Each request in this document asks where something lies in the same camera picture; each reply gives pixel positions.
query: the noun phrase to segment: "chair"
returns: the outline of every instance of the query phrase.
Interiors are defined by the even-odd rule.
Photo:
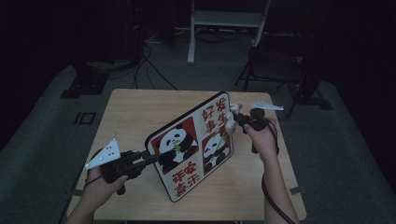
[[[310,99],[317,88],[310,93],[306,92],[307,88],[303,88],[310,78],[310,63],[304,64],[304,60],[318,57],[318,51],[319,44],[313,36],[265,35],[256,47],[250,48],[248,61],[234,85],[239,80],[245,80],[246,91],[249,81],[279,82],[278,89],[287,84],[293,101],[287,115],[280,119],[287,119],[297,104],[331,108],[320,93],[316,99]]]

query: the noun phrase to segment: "panda illustration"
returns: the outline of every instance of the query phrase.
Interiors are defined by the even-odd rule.
[[[157,142],[157,148],[160,151],[161,169],[169,172],[192,156],[198,148],[198,143],[179,124]]]
[[[217,133],[207,141],[204,150],[204,170],[209,172],[213,167],[219,165],[230,154],[230,148],[226,144],[226,139],[222,138],[222,133]]]

